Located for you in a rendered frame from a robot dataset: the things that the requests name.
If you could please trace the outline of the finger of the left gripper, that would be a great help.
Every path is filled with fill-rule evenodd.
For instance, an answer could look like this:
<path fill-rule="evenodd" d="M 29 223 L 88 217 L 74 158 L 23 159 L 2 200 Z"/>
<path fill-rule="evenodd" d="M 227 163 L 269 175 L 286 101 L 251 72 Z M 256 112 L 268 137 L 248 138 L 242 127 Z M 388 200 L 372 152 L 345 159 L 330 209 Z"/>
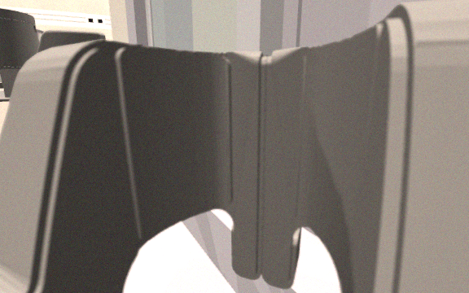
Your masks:
<path fill-rule="evenodd" d="M 46 30 L 41 35 L 41 40 L 37 53 L 47 50 L 51 47 L 65 46 L 93 40 L 106 40 L 104 33 L 81 31 L 81 30 Z M 17 76 L 18 69 L 0 69 L 3 89 L 0 89 L 0 97 L 10 98 L 13 85 Z"/>

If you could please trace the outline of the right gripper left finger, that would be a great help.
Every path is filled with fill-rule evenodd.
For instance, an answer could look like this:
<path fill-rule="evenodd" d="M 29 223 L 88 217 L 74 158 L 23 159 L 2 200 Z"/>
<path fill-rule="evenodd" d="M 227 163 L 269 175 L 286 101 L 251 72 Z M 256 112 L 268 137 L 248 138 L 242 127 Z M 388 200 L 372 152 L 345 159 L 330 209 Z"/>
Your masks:
<path fill-rule="evenodd" d="M 268 56 L 100 39 L 27 60 L 0 132 L 0 293 L 124 293 L 147 242 L 212 210 L 257 280 Z"/>

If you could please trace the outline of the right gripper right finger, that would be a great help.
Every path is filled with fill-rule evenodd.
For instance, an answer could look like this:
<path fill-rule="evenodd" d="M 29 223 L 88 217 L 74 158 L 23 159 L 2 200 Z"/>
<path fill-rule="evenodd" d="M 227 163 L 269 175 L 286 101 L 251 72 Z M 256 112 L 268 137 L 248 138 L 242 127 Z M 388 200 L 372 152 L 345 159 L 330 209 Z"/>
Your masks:
<path fill-rule="evenodd" d="M 293 286 L 302 227 L 340 293 L 469 293 L 469 0 L 266 61 L 261 275 Z"/>

